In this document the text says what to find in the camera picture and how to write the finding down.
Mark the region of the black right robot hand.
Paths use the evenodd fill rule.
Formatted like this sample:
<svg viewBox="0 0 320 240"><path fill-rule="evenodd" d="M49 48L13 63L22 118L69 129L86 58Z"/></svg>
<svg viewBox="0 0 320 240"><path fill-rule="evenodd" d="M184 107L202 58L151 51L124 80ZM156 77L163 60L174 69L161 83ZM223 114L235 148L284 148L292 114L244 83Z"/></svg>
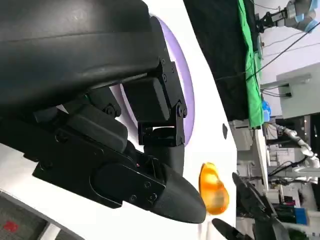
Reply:
<svg viewBox="0 0 320 240"><path fill-rule="evenodd" d="M260 194L250 183L232 173L232 179L245 212L254 219L252 231L255 240L289 240L288 230L278 219L278 215L264 194Z"/></svg>

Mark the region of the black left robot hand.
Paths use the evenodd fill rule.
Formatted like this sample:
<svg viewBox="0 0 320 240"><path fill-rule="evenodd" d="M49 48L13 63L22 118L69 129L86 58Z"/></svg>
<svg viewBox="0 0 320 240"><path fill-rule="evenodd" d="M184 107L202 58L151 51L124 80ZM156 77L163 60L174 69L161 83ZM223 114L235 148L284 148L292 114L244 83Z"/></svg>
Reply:
<svg viewBox="0 0 320 240"><path fill-rule="evenodd" d="M0 3L0 142L45 182L200 224L183 177L188 115L159 20L141 0Z"/></svg>

